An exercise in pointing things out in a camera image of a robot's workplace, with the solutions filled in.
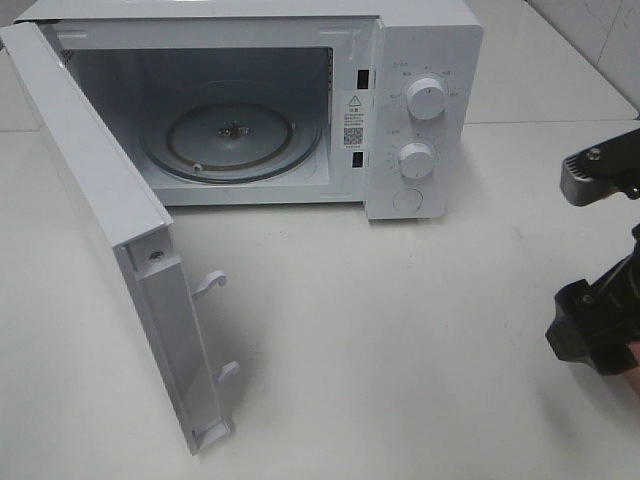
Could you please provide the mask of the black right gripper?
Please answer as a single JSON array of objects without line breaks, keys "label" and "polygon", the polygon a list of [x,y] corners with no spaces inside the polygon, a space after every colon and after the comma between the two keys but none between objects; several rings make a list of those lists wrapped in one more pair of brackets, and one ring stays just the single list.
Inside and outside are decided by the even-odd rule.
[{"label": "black right gripper", "polygon": [[582,279],[560,289],[545,333],[556,357],[585,364],[600,375],[639,366],[630,345],[639,341],[639,225],[632,252],[593,285]]}]

